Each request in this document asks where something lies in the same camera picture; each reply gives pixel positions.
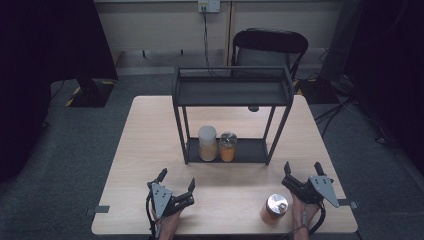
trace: black metal shelf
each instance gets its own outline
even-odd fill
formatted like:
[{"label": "black metal shelf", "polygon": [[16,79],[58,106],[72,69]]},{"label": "black metal shelf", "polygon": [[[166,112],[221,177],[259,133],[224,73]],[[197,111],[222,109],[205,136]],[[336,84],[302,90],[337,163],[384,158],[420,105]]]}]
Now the black metal shelf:
[{"label": "black metal shelf", "polygon": [[[276,70],[279,76],[254,72]],[[250,72],[243,76],[238,72]],[[206,162],[198,154],[199,139],[190,137],[186,107],[207,106],[271,106],[262,138],[239,138],[236,158],[231,163],[269,164],[293,103],[293,84],[287,67],[215,67],[176,68],[172,97],[184,162]],[[266,138],[275,108],[285,107],[280,124],[267,151]],[[182,108],[186,139],[183,134],[179,108]],[[219,156],[211,162],[223,162]]]},{"label": "black metal shelf", "polygon": [[[199,157],[199,139],[190,138],[187,146],[189,147],[188,162],[205,162]],[[240,138],[237,140],[237,154],[231,163],[265,163],[268,153],[266,143],[262,138]],[[222,163],[219,154],[212,163]]]}]

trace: chair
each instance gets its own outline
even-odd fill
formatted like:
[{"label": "chair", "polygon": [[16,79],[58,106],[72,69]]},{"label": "chair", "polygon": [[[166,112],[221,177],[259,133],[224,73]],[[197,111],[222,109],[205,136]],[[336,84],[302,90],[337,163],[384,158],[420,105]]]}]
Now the chair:
[{"label": "chair", "polygon": [[[308,40],[296,32],[264,28],[240,31],[233,39],[232,66],[284,66],[290,69],[294,80],[300,60],[308,49]],[[290,55],[297,58],[290,66]],[[277,72],[263,70],[261,73],[275,75]]]}]

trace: can lid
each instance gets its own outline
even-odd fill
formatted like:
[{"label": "can lid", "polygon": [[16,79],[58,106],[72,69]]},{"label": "can lid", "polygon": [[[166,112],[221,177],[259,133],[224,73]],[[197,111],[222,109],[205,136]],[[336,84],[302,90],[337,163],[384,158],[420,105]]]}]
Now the can lid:
[{"label": "can lid", "polygon": [[199,139],[202,141],[211,141],[216,139],[216,130],[214,127],[205,125],[199,129]]},{"label": "can lid", "polygon": [[219,140],[221,146],[232,147],[237,144],[237,135],[232,132],[224,132]]},{"label": "can lid", "polygon": [[283,215],[289,206],[287,199],[282,195],[272,194],[267,201],[268,209],[275,215]]}]

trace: can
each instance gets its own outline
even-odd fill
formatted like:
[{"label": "can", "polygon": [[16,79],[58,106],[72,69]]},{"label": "can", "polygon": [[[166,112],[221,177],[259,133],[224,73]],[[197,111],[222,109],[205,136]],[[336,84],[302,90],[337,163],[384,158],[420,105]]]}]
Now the can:
[{"label": "can", "polygon": [[219,155],[224,162],[231,162],[236,156],[237,135],[224,132],[219,139]]},{"label": "can", "polygon": [[272,194],[261,209],[261,219],[268,225],[277,224],[287,211],[287,199],[279,194]]}]

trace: wooden table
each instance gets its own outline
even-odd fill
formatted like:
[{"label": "wooden table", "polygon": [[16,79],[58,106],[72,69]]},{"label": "wooden table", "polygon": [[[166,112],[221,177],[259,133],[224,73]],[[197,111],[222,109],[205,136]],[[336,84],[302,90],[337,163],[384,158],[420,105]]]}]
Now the wooden table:
[{"label": "wooden table", "polygon": [[[284,108],[276,111],[282,114]],[[269,108],[249,112],[246,107],[188,108],[190,133],[197,136],[202,125],[213,125],[218,135],[232,131],[239,137],[261,137]],[[302,96],[295,96],[287,123],[270,165],[256,163],[189,163],[183,154],[171,96],[142,96],[133,101],[99,206],[110,206],[107,213],[96,213],[92,231],[107,234],[150,234],[145,212],[147,182],[163,168],[168,169],[162,185],[177,196],[187,192],[196,180],[195,203],[181,215],[177,234],[281,234],[292,230],[291,208],[276,226],[262,222],[259,212],[265,200],[282,194],[291,206],[290,192],[281,184],[284,165],[289,161],[292,175],[306,181],[316,175],[319,161],[334,179],[337,198],[345,199],[340,181],[320,137],[309,107]],[[349,206],[334,208],[325,201],[327,216],[318,232],[352,233],[357,223]]]}]

